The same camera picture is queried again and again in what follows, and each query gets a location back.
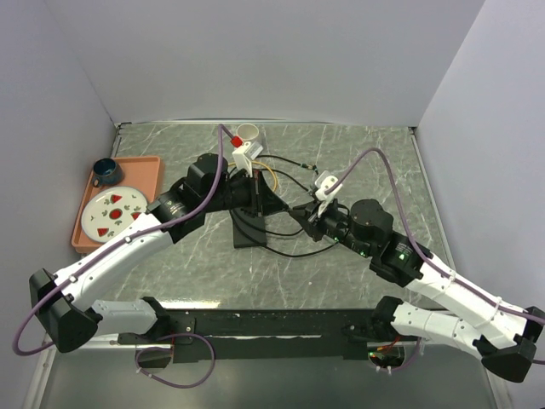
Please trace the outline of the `black network switch box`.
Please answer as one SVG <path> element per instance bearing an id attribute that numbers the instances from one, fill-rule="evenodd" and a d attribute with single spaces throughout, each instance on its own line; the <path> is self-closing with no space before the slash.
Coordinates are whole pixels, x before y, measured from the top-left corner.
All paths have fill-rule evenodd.
<path id="1" fill-rule="evenodd" d="M 267 244 L 265 218 L 252 216 L 242 209 L 231 212 L 232 242 L 235 249 L 261 247 Z"/>

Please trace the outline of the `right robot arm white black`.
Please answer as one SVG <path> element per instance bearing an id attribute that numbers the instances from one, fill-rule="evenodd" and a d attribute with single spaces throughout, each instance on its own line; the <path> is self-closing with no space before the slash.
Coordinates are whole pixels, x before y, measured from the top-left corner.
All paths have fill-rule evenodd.
<path id="1" fill-rule="evenodd" d="M 381 300 L 372 319 L 381 339 L 397 333 L 460 349 L 489 371 L 512 383 L 525 380 L 536 364 L 536 343 L 544 313 L 521 308 L 478 287 L 427 248 L 393 230 L 393 216 L 374 199 L 343 211 L 337 202 L 309 202 L 289 211 L 315 241 L 328 237 L 362 257 L 380 278 L 423 295 L 443 313 L 407 302 Z"/>

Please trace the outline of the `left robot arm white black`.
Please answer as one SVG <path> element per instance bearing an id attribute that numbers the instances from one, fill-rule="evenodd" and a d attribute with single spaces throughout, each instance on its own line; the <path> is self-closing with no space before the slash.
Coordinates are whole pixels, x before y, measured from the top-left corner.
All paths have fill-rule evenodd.
<path id="1" fill-rule="evenodd" d="M 259 170 L 229 176 L 222 156 L 200 156 L 186 176 L 102 247 L 54 274 L 36 272 L 29 280 L 32 312 L 61 353 L 99 335 L 134 333 L 151 343 L 162 341 L 169 318 L 154 298 L 106 302 L 102 296 L 146 258 L 202 227 L 207 214 L 236 209 L 270 216 L 288 205 Z"/>

